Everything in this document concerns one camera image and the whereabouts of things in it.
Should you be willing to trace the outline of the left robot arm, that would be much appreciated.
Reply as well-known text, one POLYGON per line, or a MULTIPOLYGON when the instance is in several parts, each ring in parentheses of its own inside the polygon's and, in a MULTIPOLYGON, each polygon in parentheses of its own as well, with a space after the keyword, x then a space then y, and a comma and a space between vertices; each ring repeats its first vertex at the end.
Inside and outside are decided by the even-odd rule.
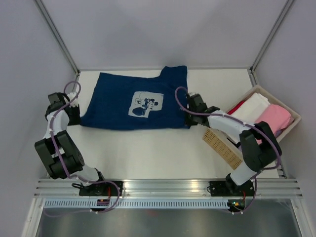
POLYGON ((47 129, 35 142, 35 150, 52 179, 77 178, 90 185, 98 196, 107 192, 108 184, 102 173, 85 164, 67 128, 80 124, 80 109, 76 93, 56 92, 48 95, 50 105, 45 112, 47 129))

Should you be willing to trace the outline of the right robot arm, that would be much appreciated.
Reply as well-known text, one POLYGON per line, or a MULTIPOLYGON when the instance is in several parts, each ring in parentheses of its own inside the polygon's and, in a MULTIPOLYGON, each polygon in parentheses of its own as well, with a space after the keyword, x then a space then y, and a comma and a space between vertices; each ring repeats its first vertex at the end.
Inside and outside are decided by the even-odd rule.
POLYGON ((237 195, 245 183, 268 170, 267 166, 272 162, 277 161, 275 167, 278 167, 282 151, 266 122, 247 123, 217 107, 208 108, 199 94, 187 94, 188 108, 181 104, 177 92, 175 99, 189 120, 231 134, 240 142, 243 161, 225 178, 225 188, 229 194, 237 195))

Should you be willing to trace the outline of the blue t shirt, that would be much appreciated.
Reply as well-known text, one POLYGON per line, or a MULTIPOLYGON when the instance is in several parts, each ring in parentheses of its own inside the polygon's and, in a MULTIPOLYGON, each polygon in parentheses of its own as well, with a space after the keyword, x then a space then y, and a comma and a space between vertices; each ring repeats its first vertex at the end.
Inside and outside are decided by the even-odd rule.
POLYGON ((187 67, 164 67, 155 78, 100 73, 80 124, 109 130, 186 128, 187 67))

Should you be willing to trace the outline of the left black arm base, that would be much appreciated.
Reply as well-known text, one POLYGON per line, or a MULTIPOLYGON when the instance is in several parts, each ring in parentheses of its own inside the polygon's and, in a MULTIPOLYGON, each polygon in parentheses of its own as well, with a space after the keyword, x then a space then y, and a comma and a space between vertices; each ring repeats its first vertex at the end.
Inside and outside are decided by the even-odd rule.
POLYGON ((84 186, 82 183, 75 184, 72 183, 72 187, 79 189, 80 196, 88 197, 116 197, 117 195, 121 196, 121 193, 118 193, 116 187, 113 184, 102 183, 102 184, 91 184, 84 186))

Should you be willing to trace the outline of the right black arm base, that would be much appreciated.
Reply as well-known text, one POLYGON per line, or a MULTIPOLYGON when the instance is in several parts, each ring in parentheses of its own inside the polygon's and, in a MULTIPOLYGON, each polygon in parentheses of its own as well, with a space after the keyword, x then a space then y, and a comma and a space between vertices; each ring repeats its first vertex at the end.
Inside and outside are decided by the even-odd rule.
POLYGON ((207 187, 212 197, 252 197, 254 195, 254 185, 251 181, 247 181, 241 186, 235 183, 230 185, 224 180, 209 181, 207 187))

